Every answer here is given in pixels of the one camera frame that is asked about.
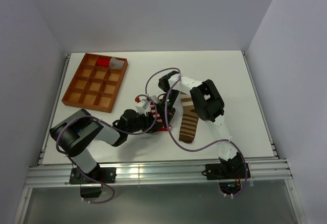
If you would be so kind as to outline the red white striped sock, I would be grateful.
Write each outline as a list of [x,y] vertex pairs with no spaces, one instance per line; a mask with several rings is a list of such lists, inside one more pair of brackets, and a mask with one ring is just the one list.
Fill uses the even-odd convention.
[[167,124],[164,118],[165,104],[162,101],[158,103],[150,103],[150,110],[153,118],[155,119],[155,125],[151,128],[150,132],[165,132],[167,131]]

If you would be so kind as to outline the brown beige striped sock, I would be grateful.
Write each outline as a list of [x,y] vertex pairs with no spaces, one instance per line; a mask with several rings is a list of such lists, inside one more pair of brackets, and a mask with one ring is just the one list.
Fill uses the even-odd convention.
[[199,117],[196,113],[191,96],[182,92],[180,97],[183,108],[183,115],[179,130],[179,141],[184,143],[192,143],[196,136]]

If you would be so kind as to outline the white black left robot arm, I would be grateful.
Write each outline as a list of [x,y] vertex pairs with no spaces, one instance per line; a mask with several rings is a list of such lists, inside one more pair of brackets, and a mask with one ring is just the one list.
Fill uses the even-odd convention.
[[110,126],[80,109],[64,121],[50,129],[50,136],[56,141],[56,149],[67,155],[82,171],[81,177],[93,183],[100,176],[99,164],[88,150],[93,140],[104,141],[118,147],[127,140],[128,135],[155,133],[163,128],[151,112],[140,114],[127,109]]

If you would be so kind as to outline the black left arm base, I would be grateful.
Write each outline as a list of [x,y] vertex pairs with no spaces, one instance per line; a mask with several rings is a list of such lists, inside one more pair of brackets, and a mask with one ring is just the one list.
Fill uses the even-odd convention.
[[[69,178],[70,185],[80,185],[81,198],[91,204],[102,204],[113,199],[115,190],[110,184],[115,183],[115,167],[97,166],[90,173],[84,173],[76,167],[71,170]],[[111,191],[111,196],[105,200],[99,200],[105,190]]]

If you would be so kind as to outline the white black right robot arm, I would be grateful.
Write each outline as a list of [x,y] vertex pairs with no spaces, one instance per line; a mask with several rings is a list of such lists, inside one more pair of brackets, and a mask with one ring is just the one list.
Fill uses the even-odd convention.
[[214,82],[210,79],[197,81],[185,77],[177,71],[172,71],[159,79],[158,86],[166,93],[164,95],[164,114],[161,116],[165,124],[169,123],[168,109],[174,105],[175,97],[184,93],[191,97],[198,118],[209,125],[213,135],[221,136],[221,139],[216,139],[203,147],[189,149],[182,146],[174,138],[171,129],[168,129],[173,142],[180,149],[190,153],[197,153],[217,145],[222,174],[227,178],[234,177],[239,171],[238,165],[246,165],[246,161],[238,146],[231,141],[231,135],[224,119],[225,104]]

